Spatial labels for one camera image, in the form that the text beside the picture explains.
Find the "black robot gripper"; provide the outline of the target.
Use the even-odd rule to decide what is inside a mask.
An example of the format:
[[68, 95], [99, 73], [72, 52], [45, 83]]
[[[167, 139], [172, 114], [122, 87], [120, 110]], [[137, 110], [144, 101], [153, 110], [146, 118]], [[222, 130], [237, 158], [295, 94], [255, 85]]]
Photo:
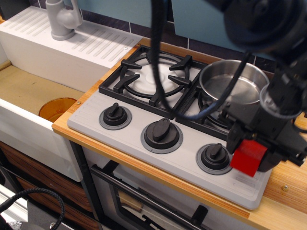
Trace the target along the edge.
[[301, 166], [307, 158], [307, 142], [293, 127], [292, 121], [272, 116], [259, 103], [227, 103], [220, 119], [230, 127], [226, 148], [231, 154], [244, 139], [254, 140], [268, 148], [259, 164], [259, 172], [271, 170], [280, 161]]

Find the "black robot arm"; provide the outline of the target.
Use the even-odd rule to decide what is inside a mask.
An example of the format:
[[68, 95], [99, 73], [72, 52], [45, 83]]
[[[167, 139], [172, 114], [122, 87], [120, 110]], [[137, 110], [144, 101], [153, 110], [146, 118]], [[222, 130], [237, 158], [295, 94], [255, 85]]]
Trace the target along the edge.
[[307, 109], [307, 4], [304, 0], [212, 0], [229, 39], [241, 49], [276, 60], [271, 82], [255, 104], [230, 103], [227, 149], [231, 167], [249, 176], [281, 161], [302, 165], [307, 143], [295, 119]]

